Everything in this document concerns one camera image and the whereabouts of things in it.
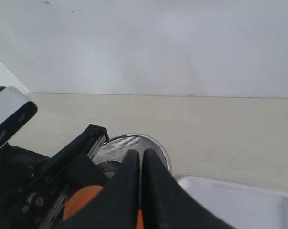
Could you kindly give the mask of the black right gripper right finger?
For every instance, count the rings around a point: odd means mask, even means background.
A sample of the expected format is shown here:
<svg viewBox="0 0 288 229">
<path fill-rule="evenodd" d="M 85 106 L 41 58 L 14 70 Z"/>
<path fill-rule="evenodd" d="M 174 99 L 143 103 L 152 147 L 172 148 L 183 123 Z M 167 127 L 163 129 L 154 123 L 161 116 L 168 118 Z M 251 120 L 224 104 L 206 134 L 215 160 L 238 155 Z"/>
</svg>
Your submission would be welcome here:
<svg viewBox="0 0 288 229">
<path fill-rule="evenodd" d="M 230 229 L 178 184 L 153 149 L 144 151 L 141 208 L 146 229 Z"/>
</svg>

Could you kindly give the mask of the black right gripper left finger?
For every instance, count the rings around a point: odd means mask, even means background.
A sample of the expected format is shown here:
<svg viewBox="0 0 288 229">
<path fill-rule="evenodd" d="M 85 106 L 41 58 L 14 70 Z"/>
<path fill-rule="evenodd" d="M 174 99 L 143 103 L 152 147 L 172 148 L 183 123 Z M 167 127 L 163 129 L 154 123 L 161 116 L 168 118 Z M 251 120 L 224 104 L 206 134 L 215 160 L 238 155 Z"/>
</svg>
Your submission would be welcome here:
<svg viewBox="0 0 288 229">
<path fill-rule="evenodd" d="M 135 229 L 139 208 L 139 153 L 127 151 L 104 188 L 59 229 Z"/>
</svg>

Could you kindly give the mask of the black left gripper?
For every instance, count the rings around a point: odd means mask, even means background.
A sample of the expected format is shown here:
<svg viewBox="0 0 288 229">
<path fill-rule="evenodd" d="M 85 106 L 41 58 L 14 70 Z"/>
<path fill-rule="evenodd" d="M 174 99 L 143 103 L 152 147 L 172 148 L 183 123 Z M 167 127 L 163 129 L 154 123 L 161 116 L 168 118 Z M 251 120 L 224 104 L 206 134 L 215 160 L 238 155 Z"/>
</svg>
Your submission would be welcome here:
<svg viewBox="0 0 288 229">
<path fill-rule="evenodd" d="M 53 157 L 7 146 L 0 150 L 0 229 L 39 229 L 62 220 L 72 193 L 108 182 L 88 157 L 106 128 L 90 124 Z"/>
</svg>

